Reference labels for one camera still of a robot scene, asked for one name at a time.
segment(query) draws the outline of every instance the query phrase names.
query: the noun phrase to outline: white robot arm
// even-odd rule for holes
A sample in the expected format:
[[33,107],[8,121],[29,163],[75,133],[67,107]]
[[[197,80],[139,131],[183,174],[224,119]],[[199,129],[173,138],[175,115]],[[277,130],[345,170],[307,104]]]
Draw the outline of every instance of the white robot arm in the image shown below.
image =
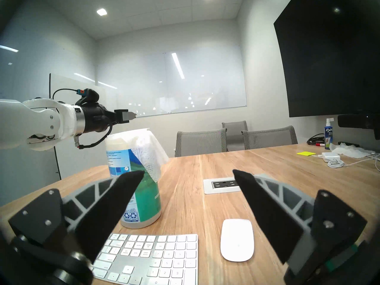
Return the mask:
[[99,142],[80,145],[81,134],[103,132],[108,126],[110,133],[113,125],[129,122],[136,117],[127,109],[106,110],[97,103],[99,95],[94,90],[78,90],[77,94],[82,98],[75,105],[42,98],[23,103],[0,99],[0,149],[26,143],[30,149],[43,151],[68,137],[74,137],[75,146],[79,149],[89,148]]

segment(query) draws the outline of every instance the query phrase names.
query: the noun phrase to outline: white mouse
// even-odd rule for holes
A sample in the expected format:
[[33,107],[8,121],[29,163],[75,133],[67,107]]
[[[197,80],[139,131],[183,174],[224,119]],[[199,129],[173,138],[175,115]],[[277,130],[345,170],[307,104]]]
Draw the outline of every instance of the white mouse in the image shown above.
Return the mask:
[[224,220],[221,228],[220,252],[226,260],[246,261],[254,254],[254,231],[249,220]]

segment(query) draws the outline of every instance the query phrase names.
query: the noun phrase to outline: black tv screen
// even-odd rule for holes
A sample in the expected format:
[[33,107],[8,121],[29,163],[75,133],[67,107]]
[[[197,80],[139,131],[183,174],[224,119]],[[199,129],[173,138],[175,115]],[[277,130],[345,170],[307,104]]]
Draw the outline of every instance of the black tv screen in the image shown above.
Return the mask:
[[380,0],[291,0],[274,27],[290,117],[380,113]]

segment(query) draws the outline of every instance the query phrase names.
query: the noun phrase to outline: sticky note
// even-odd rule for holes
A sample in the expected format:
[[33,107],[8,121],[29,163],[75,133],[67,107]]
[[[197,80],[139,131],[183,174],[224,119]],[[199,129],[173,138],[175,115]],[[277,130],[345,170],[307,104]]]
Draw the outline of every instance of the sticky note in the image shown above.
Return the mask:
[[304,152],[299,152],[297,153],[299,155],[305,155],[305,156],[311,156],[311,155],[314,155],[315,153],[313,152],[308,152],[308,151],[304,151]]

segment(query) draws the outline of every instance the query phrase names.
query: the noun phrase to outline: screw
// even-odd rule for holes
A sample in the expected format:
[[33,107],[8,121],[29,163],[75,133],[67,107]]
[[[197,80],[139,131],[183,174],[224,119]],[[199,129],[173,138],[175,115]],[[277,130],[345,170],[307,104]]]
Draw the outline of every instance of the screw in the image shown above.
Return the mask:
[[324,227],[325,227],[326,229],[331,229],[331,228],[334,227],[334,223],[331,222],[331,221],[329,221],[329,220],[325,220],[325,221],[323,222],[323,224],[324,224]]

